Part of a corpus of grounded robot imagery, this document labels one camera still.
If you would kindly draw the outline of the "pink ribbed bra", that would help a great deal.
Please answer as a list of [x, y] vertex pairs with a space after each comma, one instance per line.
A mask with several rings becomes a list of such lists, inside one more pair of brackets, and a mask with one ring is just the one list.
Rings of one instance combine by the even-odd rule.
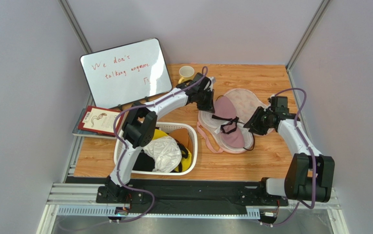
[[252, 143], [251, 148], [246, 147], [244, 134], [239, 128], [239, 117], [236, 112], [234, 104], [228, 97], [219, 96], [214, 103], [214, 113], [211, 116], [214, 120], [222, 120], [223, 123], [219, 125], [219, 134], [224, 145], [235, 148], [251, 151], [254, 149]]

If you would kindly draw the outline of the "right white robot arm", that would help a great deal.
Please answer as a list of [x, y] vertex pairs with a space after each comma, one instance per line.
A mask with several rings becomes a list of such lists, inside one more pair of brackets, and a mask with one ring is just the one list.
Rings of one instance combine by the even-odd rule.
[[244, 128], [260, 136], [274, 129], [284, 139], [293, 159], [285, 178], [262, 179], [266, 193], [312, 204], [328, 202], [333, 186], [333, 158], [317, 150], [299, 128], [298, 115], [289, 112], [287, 97], [273, 96], [269, 103], [267, 108], [258, 107]]

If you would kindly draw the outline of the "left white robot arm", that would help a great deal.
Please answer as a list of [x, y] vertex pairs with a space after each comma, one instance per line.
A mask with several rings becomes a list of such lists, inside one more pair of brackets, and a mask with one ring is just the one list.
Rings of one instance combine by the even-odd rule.
[[196, 103], [200, 111], [215, 111], [212, 87], [214, 79], [207, 77], [208, 71], [208, 67], [204, 66], [191, 81], [178, 84], [172, 91], [154, 101], [137, 101], [122, 112], [127, 115], [122, 125], [123, 135], [117, 137], [122, 143], [122, 149], [116, 166], [106, 179], [107, 189], [118, 193], [128, 188], [136, 159], [143, 147], [151, 142], [157, 121], [161, 117], [190, 103]]

